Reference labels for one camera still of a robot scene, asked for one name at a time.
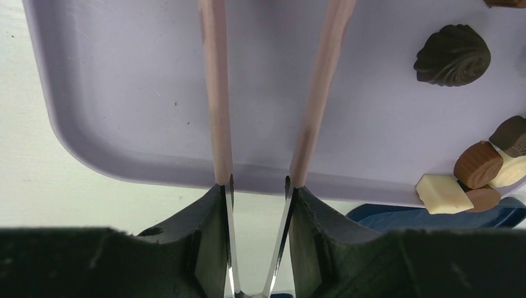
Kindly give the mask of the lilac tray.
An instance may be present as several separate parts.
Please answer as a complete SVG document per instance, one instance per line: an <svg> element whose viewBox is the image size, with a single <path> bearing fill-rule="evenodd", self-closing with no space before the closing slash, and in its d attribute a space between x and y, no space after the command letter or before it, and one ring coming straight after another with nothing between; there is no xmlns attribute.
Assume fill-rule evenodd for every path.
<svg viewBox="0 0 526 298"><path fill-rule="evenodd" d="M234 186L283 194L326 1L227 1ZM51 126L98 173L214 182L197 1L25 1ZM462 87L419 82L431 34L470 25L491 64ZM525 114L525 10L482 1L357 1L307 188L321 199L421 206L423 174Z"/></svg>

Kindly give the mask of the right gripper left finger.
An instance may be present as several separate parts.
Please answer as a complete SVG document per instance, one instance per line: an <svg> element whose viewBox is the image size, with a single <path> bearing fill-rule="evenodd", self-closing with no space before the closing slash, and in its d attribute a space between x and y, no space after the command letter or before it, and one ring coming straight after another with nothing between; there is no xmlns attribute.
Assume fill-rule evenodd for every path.
<svg viewBox="0 0 526 298"><path fill-rule="evenodd" d="M225 188L136 236L111 228L4 228L2 297L222 297Z"/></svg>

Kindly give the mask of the pink handled tongs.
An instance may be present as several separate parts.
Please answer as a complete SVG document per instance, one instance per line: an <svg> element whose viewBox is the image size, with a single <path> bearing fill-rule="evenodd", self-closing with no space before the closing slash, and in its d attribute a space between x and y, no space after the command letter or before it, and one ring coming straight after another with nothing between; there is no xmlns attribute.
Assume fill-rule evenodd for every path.
<svg viewBox="0 0 526 298"><path fill-rule="evenodd" d="M285 180L285 207L279 225L269 272L258 297L270 297L275 286L288 229L293 215L293 194L305 186L310 163L324 115L334 73L337 68L347 24L355 1L329 1L319 38L313 75L298 140ZM234 229L234 182L228 102L227 29L224 1L199 1L198 11L205 63L205 78L210 118L210 138L215 182L225 187L227 231L227 274L234 297L246 297L242 291Z"/></svg>

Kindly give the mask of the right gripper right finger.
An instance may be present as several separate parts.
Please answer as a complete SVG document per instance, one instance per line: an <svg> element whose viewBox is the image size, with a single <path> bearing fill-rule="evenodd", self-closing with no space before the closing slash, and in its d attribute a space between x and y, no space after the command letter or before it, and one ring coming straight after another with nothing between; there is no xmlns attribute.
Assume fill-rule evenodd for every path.
<svg viewBox="0 0 526 298"><path fill-rule="evenodd" d="M306 188L293 191L290 256L297 297L524 297L525 232L378 233Z"/></svg>

